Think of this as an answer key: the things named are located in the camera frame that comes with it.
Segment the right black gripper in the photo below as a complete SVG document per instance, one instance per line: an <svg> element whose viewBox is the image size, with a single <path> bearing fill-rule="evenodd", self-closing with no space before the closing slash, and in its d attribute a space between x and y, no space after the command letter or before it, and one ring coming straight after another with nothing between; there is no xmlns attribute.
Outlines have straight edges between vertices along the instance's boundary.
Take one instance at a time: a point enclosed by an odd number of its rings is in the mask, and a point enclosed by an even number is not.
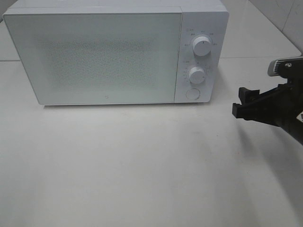
<svg viewBox="0 0 303 227"><path fill-rule="evenodd" d="M287 78L281 87L260 93L239 88L240 104L232 104L237 119L278 125L298 142L303 140L303 57L271 61L267 74Z"/></svg>

